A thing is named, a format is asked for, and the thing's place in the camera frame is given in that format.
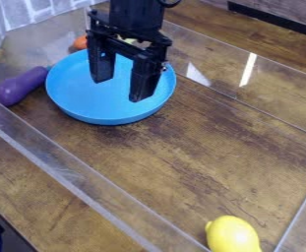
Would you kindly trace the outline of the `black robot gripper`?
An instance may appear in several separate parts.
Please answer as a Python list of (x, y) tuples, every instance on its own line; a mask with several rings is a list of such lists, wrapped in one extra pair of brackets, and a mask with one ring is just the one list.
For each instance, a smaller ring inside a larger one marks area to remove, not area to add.
[(162, 35), (168, 0), (110, 0), (110, 10), (93, 9), (87, 29), (90, 72), (95, 83), (114, 77), (116, 54), (133, 59), (129, 99), (140, 102), (150, 97), (162, 75), (172, 40)]

